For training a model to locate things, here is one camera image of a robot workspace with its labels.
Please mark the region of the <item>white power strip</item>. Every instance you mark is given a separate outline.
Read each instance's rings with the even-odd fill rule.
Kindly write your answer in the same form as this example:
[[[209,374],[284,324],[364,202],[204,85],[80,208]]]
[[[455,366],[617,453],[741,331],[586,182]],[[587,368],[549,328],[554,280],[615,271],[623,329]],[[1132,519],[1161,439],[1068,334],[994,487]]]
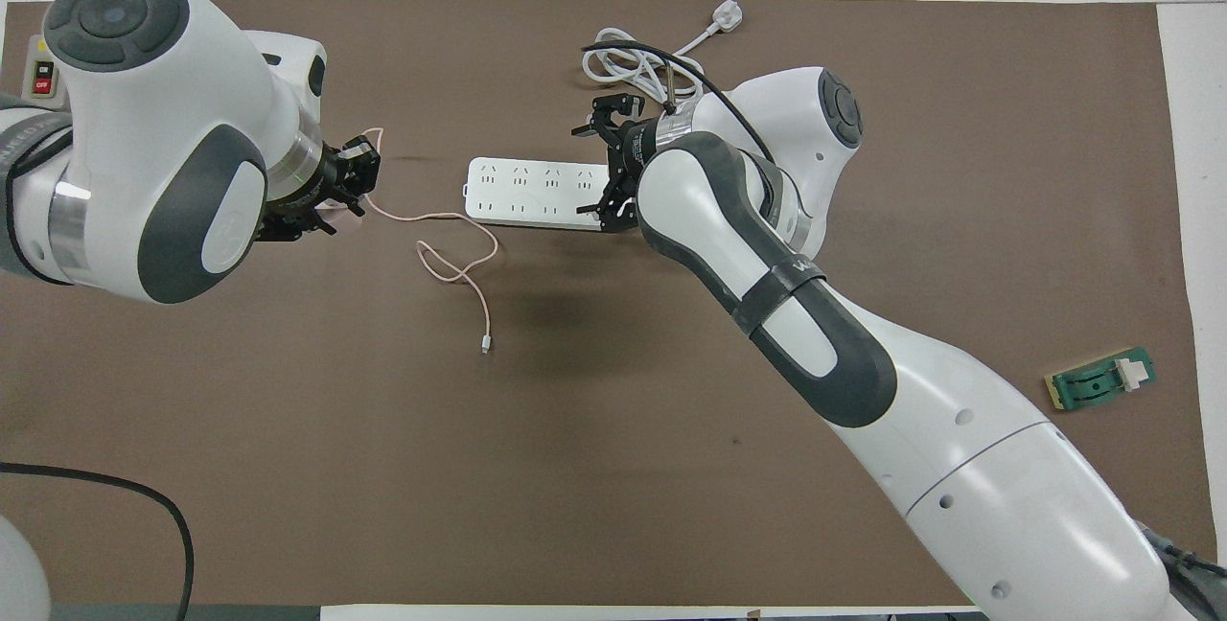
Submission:
[[[609,184],[604,164],[477,157],[467,167],[463,188],[469,218],[486,225],[596,231],[594,212]]]

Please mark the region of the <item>grey push button box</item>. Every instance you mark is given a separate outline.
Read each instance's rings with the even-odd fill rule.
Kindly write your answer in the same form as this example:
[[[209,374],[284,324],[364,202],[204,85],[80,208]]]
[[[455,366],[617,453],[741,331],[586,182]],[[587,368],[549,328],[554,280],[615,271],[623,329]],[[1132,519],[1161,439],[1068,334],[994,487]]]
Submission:
[[[66,94],[58,79],[56,63],[43,36],[31,36],[25,63],[21,96],[36,106],[63,109]]]

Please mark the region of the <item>brown table mat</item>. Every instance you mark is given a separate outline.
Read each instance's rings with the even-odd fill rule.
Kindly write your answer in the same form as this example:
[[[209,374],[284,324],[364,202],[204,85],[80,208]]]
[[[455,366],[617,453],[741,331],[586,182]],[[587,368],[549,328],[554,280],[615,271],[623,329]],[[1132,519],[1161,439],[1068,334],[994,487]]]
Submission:
[[[865,120],[817,264],[1034,403],[1130,515],[1215,554],[1156,10],[751,0],[723,85],[833,68]],[[364,218],[185,304],[0,277],[0,461],[169,495],[198,604],[962,608],[903,517],[640,234]],[[1054,407],[1131,347],[1155,382]]]

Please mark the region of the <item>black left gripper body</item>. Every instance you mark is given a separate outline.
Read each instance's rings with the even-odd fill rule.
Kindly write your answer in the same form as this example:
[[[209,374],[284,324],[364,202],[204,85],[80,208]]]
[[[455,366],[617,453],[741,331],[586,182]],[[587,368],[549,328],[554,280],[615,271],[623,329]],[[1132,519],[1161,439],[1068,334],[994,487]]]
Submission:
[[[310,178],[283,196],[265,201],[263,218],[256,228],[256,241],[298,241],[308,231],[306,221],[312,210],[331,198],[352,202],[355,198],[342,188],[344,166],[336,148],[324,146]]]

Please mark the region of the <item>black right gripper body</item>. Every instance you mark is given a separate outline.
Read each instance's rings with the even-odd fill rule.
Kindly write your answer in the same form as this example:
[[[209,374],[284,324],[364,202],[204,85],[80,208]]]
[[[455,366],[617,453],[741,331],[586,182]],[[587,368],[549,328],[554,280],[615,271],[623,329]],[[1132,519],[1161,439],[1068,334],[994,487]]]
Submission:
[[[656,128],[659,118],[636,122],[618,129],[618,139],[605,139],[609,144],[609,183],[639,184],[650,158],[656,153]]]

